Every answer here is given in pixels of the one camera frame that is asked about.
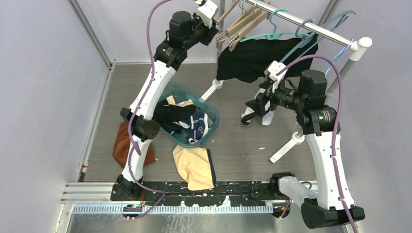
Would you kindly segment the black underwear beige waistband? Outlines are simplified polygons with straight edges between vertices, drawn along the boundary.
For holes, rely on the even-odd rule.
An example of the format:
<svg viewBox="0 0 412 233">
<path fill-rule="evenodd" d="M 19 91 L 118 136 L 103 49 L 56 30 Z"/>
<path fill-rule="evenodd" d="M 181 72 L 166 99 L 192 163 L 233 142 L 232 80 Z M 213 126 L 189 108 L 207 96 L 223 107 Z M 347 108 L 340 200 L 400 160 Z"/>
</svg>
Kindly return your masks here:
<svg viewBox="0 0 412 233">
<path fill-rule="evenodd" d="M 197 110 L 191 100 L 177 103 L 172 95 L 156 104 L 152 120 L 158 122 L 169 134 L 181 133 L 180 121 L 189 118 Z"/>
</svg>

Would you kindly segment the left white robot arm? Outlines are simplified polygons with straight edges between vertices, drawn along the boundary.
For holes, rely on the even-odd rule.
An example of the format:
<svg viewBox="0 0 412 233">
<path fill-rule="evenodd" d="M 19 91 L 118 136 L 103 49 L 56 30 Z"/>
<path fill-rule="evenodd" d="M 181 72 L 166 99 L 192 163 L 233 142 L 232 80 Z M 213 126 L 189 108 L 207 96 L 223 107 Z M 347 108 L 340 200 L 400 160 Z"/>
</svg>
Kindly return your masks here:
<svg viewBox="0 0 412 233">
<path fill-rule="evenodd" d="M 166 39 L 156 48 L 152 67 L 140 93 L 129 108 L 122 108 L 120 115 L 128 124 L 129 153 L 125 168 L 112 188 L 112 201 L 138 200 L 145 189 L 141 183 L 144 161 L 152 140 L 161 126 L 153 119 L 155 106 L 164 89 L 175 75 L 187 51 L 198 43 L 209 45 L 217 34 L 214 15 L 197 10 L 190 14 L 179 11 L 172 15 Z"/>
</svg>

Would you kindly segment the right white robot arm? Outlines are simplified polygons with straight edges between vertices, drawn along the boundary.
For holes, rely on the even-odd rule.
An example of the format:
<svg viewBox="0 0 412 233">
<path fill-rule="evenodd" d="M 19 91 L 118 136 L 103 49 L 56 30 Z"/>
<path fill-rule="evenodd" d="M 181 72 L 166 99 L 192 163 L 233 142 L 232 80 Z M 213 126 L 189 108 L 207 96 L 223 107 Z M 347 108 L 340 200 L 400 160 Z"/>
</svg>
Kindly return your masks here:
<svg viewBox="0 0 412 233">
<path fill-rule="evenodd" d="M 355 224 L 365 219 L 364 209 L 354 203 L 347 186 L 338 112 L 325 103 L 326 86 L 324 73 L 304 70 L 298 86 L 287 88 L 283 80 L 267 81 L 263 91 L 246 103 L 259 116 L 273 106 L 295 111 L 314 160 L 318 189 L 312 191 L 287 172 L 274 174 L 269 188 L 273 198 L 286 196 L 294 201 L 310 229 Z"/>
</svg>

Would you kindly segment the light blue wire hanger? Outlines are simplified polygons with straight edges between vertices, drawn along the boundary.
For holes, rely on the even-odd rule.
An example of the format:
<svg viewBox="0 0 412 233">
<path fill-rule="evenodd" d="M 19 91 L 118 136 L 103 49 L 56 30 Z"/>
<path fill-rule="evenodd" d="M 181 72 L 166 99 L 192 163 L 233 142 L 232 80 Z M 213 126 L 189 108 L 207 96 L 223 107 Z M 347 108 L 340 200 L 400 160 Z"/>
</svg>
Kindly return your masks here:
<svg viewBox="0 0 412 233">
<path fill-rule="evenodd" d="M 335 55 L 335 57 L 332 59 L 332 62 L 333 63 L 336 63 L 336 61 L 351 47 L 351 45 L 353 44 L 353 42 L 354 42 L 354 39 L 352 38 L 351 40 L 350 40 L 350 44 L 348 45 L 348 46 L 346 46 L 346 47 L 343 47 L 342 49 L 341 49 L 341 51 L 339 52 L 339 53 L 337 53 L 336 55 Z M 325 72 L 325 75 L 327 76 L 327 74 L 329 73 L 329 71 L 332 69 L 332 66 L 330 66 L 327 70 L 326 70 L 326 72 Z"/>
</svg>

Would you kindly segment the beige underwear navy trim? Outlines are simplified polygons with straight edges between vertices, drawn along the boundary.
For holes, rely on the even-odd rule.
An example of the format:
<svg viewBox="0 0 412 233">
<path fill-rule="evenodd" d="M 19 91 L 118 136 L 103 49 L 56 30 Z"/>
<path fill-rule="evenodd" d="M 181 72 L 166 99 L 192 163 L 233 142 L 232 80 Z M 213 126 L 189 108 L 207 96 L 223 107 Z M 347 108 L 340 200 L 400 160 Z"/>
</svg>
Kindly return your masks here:
<svg viewBox="0 0 412 233">
<path fill-rule="evenodd" d="M 184 148 L 177 145 L 172 155 L 178 174 L 188 183 L 188 190 L 202 191 L 217 186 L 211 152 L 205 148 Z"/>
</svg>

